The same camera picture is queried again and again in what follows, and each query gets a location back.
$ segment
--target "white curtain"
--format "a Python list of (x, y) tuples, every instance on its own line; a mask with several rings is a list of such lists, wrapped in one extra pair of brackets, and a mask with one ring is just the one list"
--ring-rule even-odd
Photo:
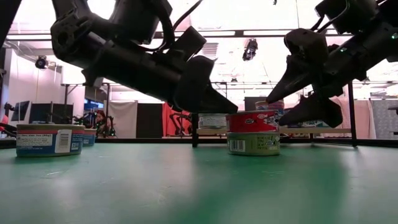
[(109, 115), (119, 139), (136, 138), (138, 102), (109, 102)]

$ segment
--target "white can label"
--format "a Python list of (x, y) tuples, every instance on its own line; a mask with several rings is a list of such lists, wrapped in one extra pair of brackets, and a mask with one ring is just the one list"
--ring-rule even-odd
[(18, 134), (17, 146), (51, 146), (52, 134)]
[(200, 126), (225, 127), (226, 120), (225, 120), (225, 117), (221, 117), (221, 116), (217, 116), (217, 117), (206, 116), (206, 117), (199, 118), (199, 125)]
[(72, 141), (72, 130), (58, 130), (55, 141), (55, 153), (70, 152), (70, 142)]

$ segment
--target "gray curtain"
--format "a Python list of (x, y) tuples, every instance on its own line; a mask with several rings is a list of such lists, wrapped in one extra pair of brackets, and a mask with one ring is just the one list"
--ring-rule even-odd
[(372, 100), (377, 139), (398, 139), (391, 131), (398, 131), (398, 115), (388, 108), (398, 106), (398, 100)]

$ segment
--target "red curtain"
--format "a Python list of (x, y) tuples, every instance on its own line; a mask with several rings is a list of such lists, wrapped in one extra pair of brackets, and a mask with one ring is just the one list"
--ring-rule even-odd
[[(164, 136), (174, 136), (178, 135), (179, 132), (177, 131), (177, 128), (175, 127), (172, 119), (175, 121), (175, 124), (177, 124), (177, 127), (180, 127), (180, 123), (178, 122), (177, 118), (179, 117), (178, 114), (181, 114), (179, 112), (176, 112), (171, 109), (171, 107), (167, 104), (163, 104), (163, 110), (162, 110), (162, 120), (163, 120), (163, 137)], [(190, 113), (183, 111), (183, 115), (188, 116)], [(189, 122), (187, 119), (182, 119), (182, 126), (183, 126), (183, 132), (185, 135), (188, 135), (188, 129), (191, 126), (191, 122)]]

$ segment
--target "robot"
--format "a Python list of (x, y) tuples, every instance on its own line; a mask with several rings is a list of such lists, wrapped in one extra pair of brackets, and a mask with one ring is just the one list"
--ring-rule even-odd
[[(86, 85), (99, 86), (108, 78), (167, 102), (173, 110), (191, 113), (235, 113), (238, 107), (210, 84), (214, 61), (194, 56), (206, 40), (193, 27), (175, 40), (174, 30), (199, 5), (199, 0), (174, 25), (167, 0), (117, 0), (113, 15), (102, 19), (86, 0), (52, 0), (57, 20), (51, 27), (55, 56), (83, 69)], [(0, 27), (3, 42), (21, 0), (6, 1)], [(304, 98), (279, 120), (280, 125), (321, 119), (331, 127), (342, 122), (340, 107), (329, 100), (342, 94), (354, 79), (381, 60), (398, 61), (397, 0), (324, 0), (315, 9), (320, 20), (311, 29), (295, 29), (285, 36), (290, 50), (287, 70), (267, 97), (269, 103), (312, 85)], [(322, 20), (329, 22), (318, 28)], [(148, 49), (158, 23), (164, 41)], [(327, 46), (325, 30), (353, 37)]]
[[(267, 97), (269, 103), (312, 85), (314, 94), (279, 120), (280, 125), (323, 120), (332, 128), (343, 122), (340, 106), (329, 98), (343, 94), (342, 87), (387, 59), (398, 61), (398, 9), (396, 0), (324, 0), (316, 6), (320, 20), (311, 29), (295, 29), (284, 40), (290, 51), (287, 69)], [(329, 22), (318, 29), (323, 18)], [(324, 32), (351, 33), (341, 46), (327, 46)]]

